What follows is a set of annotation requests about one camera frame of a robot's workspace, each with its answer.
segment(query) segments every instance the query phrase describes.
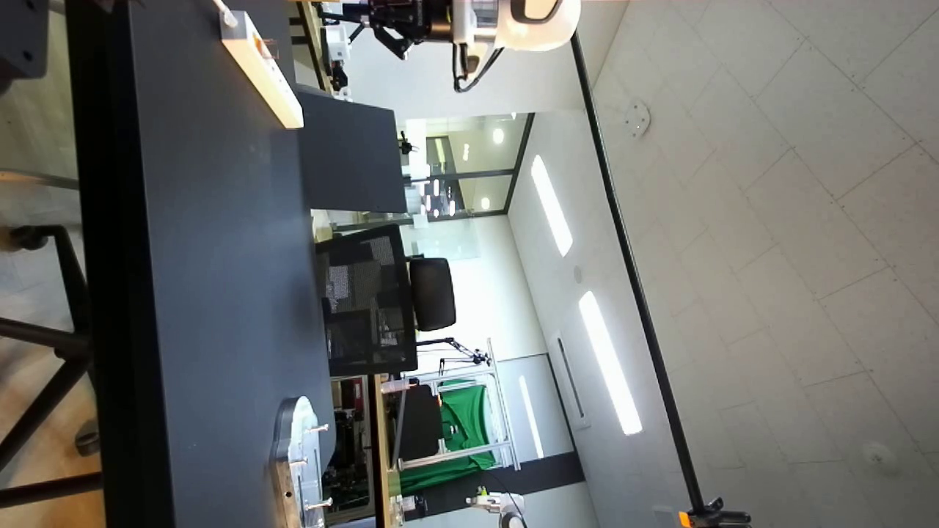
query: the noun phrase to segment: black table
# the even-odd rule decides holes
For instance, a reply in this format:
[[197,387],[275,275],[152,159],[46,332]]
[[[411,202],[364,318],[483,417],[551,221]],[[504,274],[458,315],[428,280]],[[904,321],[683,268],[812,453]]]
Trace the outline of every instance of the black table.
[[[231,10],[293,77],[284,4]],[[212,0],[71,0],[67,32],[108,526],[272,526],[281,398],[332,420],[295,133]]]

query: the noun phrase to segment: computer monitor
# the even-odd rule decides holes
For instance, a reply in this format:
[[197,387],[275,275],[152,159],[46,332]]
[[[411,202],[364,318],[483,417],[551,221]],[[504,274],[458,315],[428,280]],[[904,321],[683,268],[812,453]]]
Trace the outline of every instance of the computer monitor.
[[317,243],[332,375],[416,371],[414,303],[395,225]]

